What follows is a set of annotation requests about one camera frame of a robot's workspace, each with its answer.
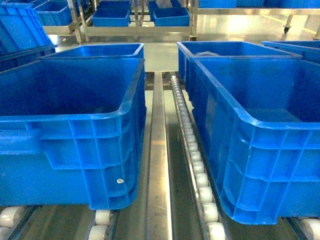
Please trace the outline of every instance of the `plastic crate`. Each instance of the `plastic crate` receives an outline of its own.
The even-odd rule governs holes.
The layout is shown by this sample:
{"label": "plastic crate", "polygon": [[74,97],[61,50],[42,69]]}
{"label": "plastic crate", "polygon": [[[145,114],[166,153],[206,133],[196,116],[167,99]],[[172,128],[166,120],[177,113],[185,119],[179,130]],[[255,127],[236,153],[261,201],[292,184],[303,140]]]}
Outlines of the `plastic crate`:
{"label": "plastic crate", "polygon": [[128,27],[130,24],[129,9],[100,8],[92,17],[96,27]]}
{"label": "plastic crate", "polygon": [[150,20],[155,21],[154,12],[155,9],[159,9],[159,6],[156,1],[149,1],[148,2],[148,9],[150,14]]}
{"label": "plastic crate", "polygon": [[52,45],[32,8],[0,5],[0,55]]}
{"label": "plastic crate", "polygon": [[96,9],[130,9],[130,1],[101,1]]}
{"label": "plastic crate", "polygon": [[236,0],[237,7],[262,7],[265,0]]}
{"label": "plastic crate", "polygon": [[190,15],[185,7],[158,8],[153,12],[157,27],[188,27]]}
{"label": "plastic crate", "polygon": [[[191,102],[193,102],[195,94],[195,59],[225,58],[228,56],[252,59],[256,56],[302,59],[302,56],[294,53],[243,41],[184,41],[178,42],[177,46],[179,74]],[[207,51],[216,54],[216,56],[197,56],[198,53]]]}
{"label": "plastic crate", "polygon": [[0,55],[0,72],[36,61],[39,57],[56,52],[57,45],[41,46],[19,52]]}
{"label": "plastic crate", "polygon": [[320,64],[320,41],[263,41],[262,44],[302,55],[304,60]]}
{"label": "plastic crate", "polygon": [[67,26],[72,22],[67,1],[47,1],[35,10],[43,26]]}
{"label": "plastic crate", "polygon": [[43,59],[0,73],[0,205],[130,205],[146,118],[143,65]]}
{"label": "plastic crate", "polygon": [[268,8],[318,9],[320,0],[265,0],[264,5]]}
{"label": "plastic crate", "polygon": [[109,56],[120,56],[126,58],[144,58],[144,44],[106,44],[85,45],[73,49],[46,55],[45,58],[101,58]]}
{"label": "plastic crate", "polygon": [[45,0],[7,0],[4,4],[31,4],[32,8],[36,8],[39,5],[45,3]]}
{"label": "plastic crate", "polygon": [[202,9],[233,9],[237,0],[200,0],[199,8]]}
{"label": "plastic crate", "polygon": [[320,65],[195,63],[193,115],[226,214],[249,225],[320,216]]}
{"label": "plastic crate", "polygon": [[171,5],[173,8],[181,8],[181,3],[179,2],[179,0],[170,0]]}

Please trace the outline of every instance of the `white roller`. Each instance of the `white roller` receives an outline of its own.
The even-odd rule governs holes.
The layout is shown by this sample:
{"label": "white roller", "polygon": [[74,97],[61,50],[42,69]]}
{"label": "white roller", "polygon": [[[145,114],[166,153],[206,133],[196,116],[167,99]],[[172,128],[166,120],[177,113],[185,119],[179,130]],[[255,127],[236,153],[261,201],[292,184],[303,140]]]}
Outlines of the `white roller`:
{"label": "white roller", "polygon": [[12,228],[24,211],[22,206],[6,207],[0,214],[0,227]]}
{"label": "white roller", "polygon": [[199,151],[190,152],[191,162],[201,161],[201,154]]}
{"label": "white roller", "polygon": [[209,229],[210,240],[225,240],[226,233],[221,222],[207,223]]}
{"label": "white roller", "polygon": [[320,240],[320,220],[316,218],[302,219],[301,224],[313,240]]}
{"label": "white roller", "polygon": [[193,135],[193,134],[194,134],[194,131],[192,130],[192,128],[186,128],[186,129],[184,130],[184,134],[185,134],[186,136],[188,136],[188,135]]}
{"label": "white roller", "polygon": [[205,172],[205,165],[202,161],[194,161],[194,162],[192,162],[192,166],[193,166],[193,172],[195,174]]}
{"label": "white roller", "polygon": [[185,138],[186,138],[186,142],[187,142],[187,143],[194,143],[194,142],[196,142],[196,137],[195,137],[195,135],[188,135],[188,136],[186,136]]}
{"label": "white roller", "polygon": [[187,111],[187,108],[185,106],[181,106],[179,107],[179,110],[182,112],[182,111]]}
{"label": "white roller", "polygon": [[108,236],[109,227],[104,226],[93,226],[90,230],[88,240],[106,240]]}
{"label": "white roller", "polygon": [[214,202],[203,203],[202,208],[206,223],[218,222],[218,208]]}
{"label": "white roller", "polygon": [[195,175],[195,181],[196,181],[196,185],[198,187],[206,187],[209,185],[209,180],[208,180],[208,176],[206,173],[197,173]]}
{"label": "white roller", "polygon": [[187,116],[183,116],[183,117],[181,117],[181,121],[182,121],[182,123],[189,123],[190,119]]}
{"label": "white roller", "polygon": [[95,212],[95,225],[110,225],[110,210],[97,210]]}
{"label": "white roller", "polygon": [[188,148],[190,152],[198,151],[198,144],[196,142],[189,142]]}
{"label": "white roller", "polygon": [[212,194],[212,189],[209,186],[199,187],[199,195],[201,203],[212,203],[214,201],[214,196]]}
{"label": "white roller", "polygon": [[8,236],[10,229],[8,227],[0,227],[0,240],[3,240]]}
{"label": "white roller", "polygon": [[184,129],[191,129],[192,128],[191,122],[183,122],[182,125],[183,125]]}

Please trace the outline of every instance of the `crate rim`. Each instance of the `crate rim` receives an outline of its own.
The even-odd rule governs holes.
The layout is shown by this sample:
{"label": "crate rim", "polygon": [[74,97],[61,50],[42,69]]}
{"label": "crate rim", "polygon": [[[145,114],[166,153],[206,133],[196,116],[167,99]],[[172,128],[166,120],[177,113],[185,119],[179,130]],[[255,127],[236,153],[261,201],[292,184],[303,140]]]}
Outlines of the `crate rim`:
{"label": "crate rim", "polygon": [[[229,93],[226,88],[209,72],[209,70],[202,64],[202,61],[212,61],[214,59],[196,59],[195,64],[201,68],[207,79],[216,87],[216,90],[223,96],[223,98],[233,107],[236,115],[245,123],[253,125],[261,129],[270,130],[320,130],[320,122],[268,122],[261,121],[252,117],[248,111]],[[301,59],[284,59],[287,61],[300,61],[303,64],[314,65],[314,67],[320,68],[320,65],[314,62],[309,62]],[[207,84],[207,87],[212,89],[214,86]]]}
{"label": "crate rim", "polygon": [[[48,114],[48,115],[15,115],[15,116],[0,116],[0,122],[2,123],[8,123],[8,122],[35,122],[35,121],[41,121],[41,122],[52,122],[52,121],[77,121],[77,120],[104,120],[104,119],[111,119],[115,117],[122,116],[124,114],[127,114],[131,110],[131,103],[134,98],[134,94],[130,94],[133,91],[137,90],[138,82],[140,80],[140,75],[143,71],[144,62],[145,60],[142,58],[123,58],[126,61],[128,60],[134,60],[138,62],[136,71],[132,77],[134,79],[131,81],[131,83],[128,85],[127,90],[123,96],[123,99],[121,101],[121,104],[119,108],[115,111],[108,112],[108,113],[84,113],[84,114]],[[30,62],[25,65],[21,65],[15,68],[11,68],[5,71],[0,72],[0,76],[3,74],[7,74],[8,72],[15,71],[17,69],[23,69],[27,68],[30,65],[38,64],[42,62],[43,59]]]}
{"label": "crate rim", "polygon": [[35,7],[34,8],[34,10],[36,10],[36,12],[37,13],[61,13],[62,11],[64,11],[64,10],[66,10],[66,8],[69,8],[69,6],[68,6],[68,4],[64,7],[64,8],[62,8],[60,11],[39,11],[39,10],[37,10],[37,8],[39,8],[39,7],[41,7],[42,5],[45,5],[45,4],[47,4],[47,3],[49,3],[49,2],[54,2],[54,3],[56,3],[56,2],[64,2],[64,1],[59,1],[59,0],[49,0],[49,1],[46,1],[46,2],[44,2],[44,3],[41,3],[39,6],[37,6],[37,7]]}
{"label": "crate rim", "polygon": [[5,53],[5,54],[1,55],[0,61],[9,60],[9,59],[15,58],[15,57],[22,57],[22,56],[25,56],[28,54],[33,54],[33,53],[37,53],[37,52],[45,51],[45,50],[49,50],[49,49],[54,49],[57,47],[58,47],[58,45],[51,44],[51,45],[46,45],[46,46],[33,47],[33,48],[26,49],[26,50],[21,50],[21,51],[9,52],[9,53]]}
{"label": "crate rim", "polygon": [[263,46],[263,45],[258,45],[258,44],[254,44],[252,42],[247,42],[247,41],[178,41],[176,44],[178,46],[178,48],[184,53],[185,57],[190,60],[192,58],[208,58],[208,56],[194,56],[194,54],[184,45],[184,43],[194,43],[194,44],[198,44],[198,43],[217,43],[217,44],[222,44],[222,43],[245,43],[245,44],[249,44],[249,45],[254,45],[254,46],[259,46],[259,47],[263,47],[263,48],[267,48],[270,50],[277,50],[279,52],[282,53],[286,53],[287,55],[246,55],[246,56],[214,56],[214,58],[259,58],[259,57],[263,57],[263,58],[294,58],[296,57],[297,59],[301,59],[302,56],[296,53],[292,53],[292,52],[287,52],[284,50],[279,50],[279,49],[275,49],[273,47],[269,47],[269,46]]}
{"label": "crate rim", "polygon": [[302,50],[302,51],[306,51],[309,53],[320,53],[320,48],[317,47],[311,47],[311,46],[300,46],[300,45],[295,45],[295,44],[290,44],[290,43],[286,43],[286,42],[311,42],[311,41],[262,41],[261,43],[265,46],[265,47],[283,47],[286,49],[292,49],[292,50]]}
{"label": "crate rim", "polygon": [[[108,55],[105,55],[105,56],[54,56],[53,55],[58,55],[59,53],[64,53],[64,52],[67,52],[67,51],[70,51],[70,50],[74,50],[74,49],[78,49],[78,48],[81,48],[81,47],[96,47],[96,46],[105,46],[105,45],[140,45],[135,51],[133,54],[127,54],[127,55],[111,55],[111,56],[108,56]],[[71,49],[67,49],[67,50],[63,50],[63,51],[60,51],[60,52],[56,52],[56,53],[52,53],[52,54],[48,54],[46,56],[41,56],[40,59],[79,59],[79,58],[84,58],[84,59],[100,59],[100,58],[123,58],[123,57],[130,57],[130,56],[135,56],[139,53],[139,51],[141,51],[141,49],[144,48],[144,43],[120,43],[120,44],[115,44],[115,43],[112,43],[112,44],[85,44],[85,45],[81,45],[81,46],[77,46],[75,48],[71,48]]]}

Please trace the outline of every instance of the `caster wheel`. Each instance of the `caster wheel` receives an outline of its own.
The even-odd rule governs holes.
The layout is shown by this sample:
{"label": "caster wheel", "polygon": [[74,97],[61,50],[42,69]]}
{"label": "caster wheel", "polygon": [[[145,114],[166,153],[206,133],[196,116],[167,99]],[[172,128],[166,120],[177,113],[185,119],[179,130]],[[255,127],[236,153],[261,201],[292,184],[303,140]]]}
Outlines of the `caster wheel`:
{"label": "caster wheel", "polygon": [[289,32],[289,29],[290,29],[290,27],[287,27],[287,26],[284,27],[284,30],[283,30],[283,31],[284,31],[284,34],[287,34],[287,32]]}

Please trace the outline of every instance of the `metal shelf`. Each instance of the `metal shelf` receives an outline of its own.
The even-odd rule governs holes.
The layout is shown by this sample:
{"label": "metal shelf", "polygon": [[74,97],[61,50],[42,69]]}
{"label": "metal shelf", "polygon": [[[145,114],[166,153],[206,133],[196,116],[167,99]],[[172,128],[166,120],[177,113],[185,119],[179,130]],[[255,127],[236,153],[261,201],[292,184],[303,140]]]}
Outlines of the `metal shelf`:
{"label": "metal shelf", "polygon": [[198,15],[320,15],[320,8],[198,8]]}

